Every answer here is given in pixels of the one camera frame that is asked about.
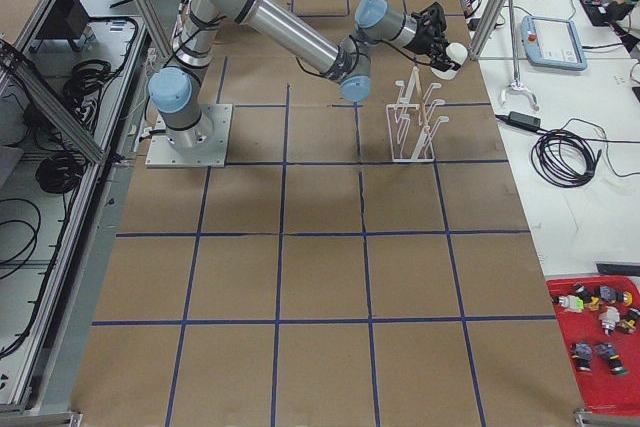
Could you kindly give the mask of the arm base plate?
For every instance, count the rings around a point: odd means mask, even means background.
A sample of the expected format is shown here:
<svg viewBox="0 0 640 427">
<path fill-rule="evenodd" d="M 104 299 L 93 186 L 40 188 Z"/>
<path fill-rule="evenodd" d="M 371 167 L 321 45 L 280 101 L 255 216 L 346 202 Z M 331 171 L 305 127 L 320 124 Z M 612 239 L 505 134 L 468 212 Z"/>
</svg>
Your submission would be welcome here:
<svg viewBox="0 0 640 427">
<path fill-rule="evenodd" d="M 158 115 L 155 128 L 165 133 L 154 135 L 146 156 L 149 168 L 199 168 L 225 166 L 232 104 L 201 104 L 201 118 L 191 129 L 168 128 Z"/>
</svg>

